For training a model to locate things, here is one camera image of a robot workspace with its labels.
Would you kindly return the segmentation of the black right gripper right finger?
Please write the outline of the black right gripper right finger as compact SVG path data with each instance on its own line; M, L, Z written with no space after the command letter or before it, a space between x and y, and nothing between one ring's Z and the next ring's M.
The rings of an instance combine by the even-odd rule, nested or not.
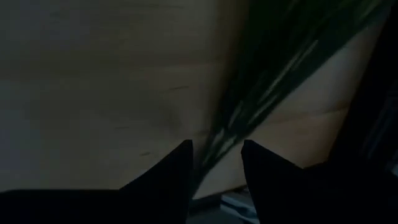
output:
M367 164L301 168L252 140L241 149L260 224L398 224L398 177Z

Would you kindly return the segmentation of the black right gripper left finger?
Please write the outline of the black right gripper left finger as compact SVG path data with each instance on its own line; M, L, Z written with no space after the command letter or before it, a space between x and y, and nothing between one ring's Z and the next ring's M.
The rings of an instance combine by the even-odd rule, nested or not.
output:
M193 143L184 140L117 190L8 190L0 224L186 224Z

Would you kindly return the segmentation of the white artificial flower bunch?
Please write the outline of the white artificial flower bunch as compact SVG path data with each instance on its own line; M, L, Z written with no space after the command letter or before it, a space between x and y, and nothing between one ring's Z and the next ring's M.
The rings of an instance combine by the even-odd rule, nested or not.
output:
M191 192L237 144L398 0L251 0L239 49L195 159Z

